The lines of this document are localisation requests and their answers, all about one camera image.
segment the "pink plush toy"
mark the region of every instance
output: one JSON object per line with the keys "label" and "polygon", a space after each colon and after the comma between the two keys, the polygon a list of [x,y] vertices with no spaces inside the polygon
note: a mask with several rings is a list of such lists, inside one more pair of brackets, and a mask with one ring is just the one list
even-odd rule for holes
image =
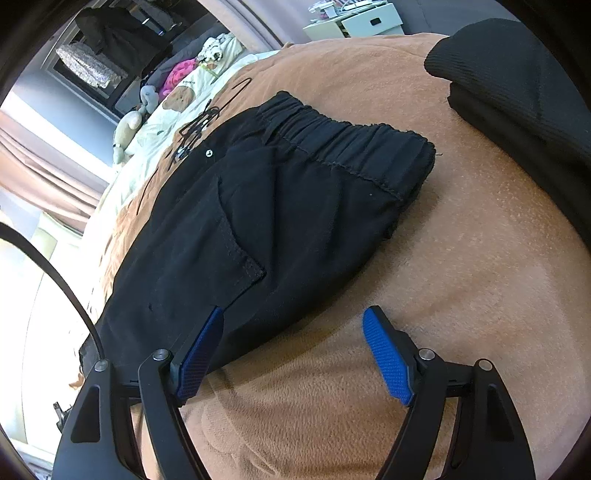
{"label": "pink plush toy", "polygon": [[174,88],[183,80],[189,73],[197,68],[197,60],[190,59],[177,63],[172,72],[168,74],[164,86],[160,90],[160,101],[164,100],[166,96],[174,90]]}

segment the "elastic waistband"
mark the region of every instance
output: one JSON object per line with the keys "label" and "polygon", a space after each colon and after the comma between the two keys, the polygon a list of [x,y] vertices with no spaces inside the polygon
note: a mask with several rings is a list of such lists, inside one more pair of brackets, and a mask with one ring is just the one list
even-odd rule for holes
{"label": "elastic waistband", "polygon": [[264,143],[282,138],[309,159],[339,166],[405,201],[427,177],[435,147],[426,138],[390,125],[353,125],[332,120],[288,92],[278,92],[257,109]]}

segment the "metal screw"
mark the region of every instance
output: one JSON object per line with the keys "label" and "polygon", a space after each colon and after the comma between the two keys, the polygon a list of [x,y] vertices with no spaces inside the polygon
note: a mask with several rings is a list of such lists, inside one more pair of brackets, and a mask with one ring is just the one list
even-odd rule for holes
{"label": "metal screw", "polygon": [[418,355],[423,360],[433,360],[435,358],[435,352],[433,350],[429,350],[428,348],[421,348],[418,351]]}
{"label": "metal screw", "polygon": [[478,362],[478,366],[487,372],[492,370],[492,363],[490,363],[488,360],[480,360]]}
{"label": "metal screw", "polygon": [[166,348],[159,348],[152,353],[152,358],[158,362],[166,360],[168,358],[168,350],[166,350]]}
{"label": "metal screw", "polygon": [[109,366],[108,360],[99,360],[97,363],[95,363],[95,371],[104,372],[105,370],[107,370],[108,366]]}

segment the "bedsheet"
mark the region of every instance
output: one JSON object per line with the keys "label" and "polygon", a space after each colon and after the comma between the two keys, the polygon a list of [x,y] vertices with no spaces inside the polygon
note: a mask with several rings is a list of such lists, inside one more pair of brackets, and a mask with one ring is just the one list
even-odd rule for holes
{"label": "bedsheet", "polygon": [[[88,221],[80,244],[81,271],[85,272],[81,278],[80,291],[82,305],[85,306],[93,321],[98,320],[106,300],[98,288],[101,277],[99,266],[111,241],[115,220],[120,210],[137,195],[140,187],[152,175],[162,153],[173,142],[175,132],[196,118],[204,110],[207,102],[241,68],[277,52],[239,56],[242,46],[235,38],[227,44],[227,47],[230,54],[225,54],[226,63],[220,64],[215,70],[219,76],[215,82],[212,83],[215,78],[211,73],[198,68],[189,74],[148,118],[126,150],[126,153],[132,157],[107,187]],[[232,57],[234,59],[238,57],[238,59],[232,63]],[[70,332],[70,335],[73,337],[73,345],[77,345],[84,340],[86,334],[81,329]]]}
{"label": "bedsheet", "polygon": [[[334,119],[416,131],[440,155],[395,235],[338,298],[208,375],[183,407],[212,478],[375,478],[406,410],[389,397],[363,338],[362,314],[372,304],[448,361],[494,361],[539,480],[559,466],[589,419],[591,257],[551,199],[449,108],[449,82],[423,68],[439,39],[292,46],[244,68],[214,99],[225,103],[231,86],[251,77],[248,94],[212,127],[287,90]],[[134,200],[119,216],[122,236],[108,259],[114,267],[166,178],[153,178],[139,212]],[[453,418],[451,401],[427,479],[441,471]],[[157,479],[145,425],[137,423],[147,475]]]}

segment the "black pants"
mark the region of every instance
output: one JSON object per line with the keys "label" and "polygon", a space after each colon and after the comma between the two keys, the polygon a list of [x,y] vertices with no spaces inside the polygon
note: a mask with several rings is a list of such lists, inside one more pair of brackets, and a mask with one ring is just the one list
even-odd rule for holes
{"label": "black pants", "polygon": [[459,86],[450,85],[449,105],[505,150],[550,195],[591,249],[591,174],[579,162],[564,160],[564,151],[516,123]]}
{"label": "black pants", "polygon": [[[433,167],[425,138],[336,122],[287,92],[213,131],[161,189],[97,329],[130,372],[212,306],[226,327],[210,369],[325,301],[389,236]],[[87,339],[83,371],[97,360]]]}

